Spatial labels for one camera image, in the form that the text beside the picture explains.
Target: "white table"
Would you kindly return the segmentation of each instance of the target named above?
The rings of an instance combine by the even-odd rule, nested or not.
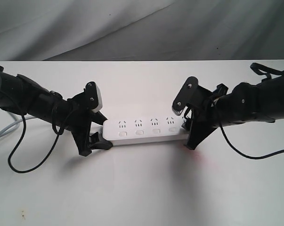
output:
[[[188,76],[213,90],[230,91],[262,77],[253,61],[198,62],[0,62],[5,72],[28,76],[64,98],[88,81],[100,87],[110,118],[172,114],[171,103]],[[284,69],[284,60],[255,61]],[[0,129],[12,121],[0,110]],[[284,120],[227,127],[243,152],[284,149]],[[46,163],[20,175],[7,157],[21,129],[0,141],[0,225],[3,226],[284,226],[284,154],[252,161],[236,154],[215,131],[197,150],[179,142],[114,147],[81,157],[65,132]],[[54,141],[51,125],[28,121],[13,164],[28,169]]]

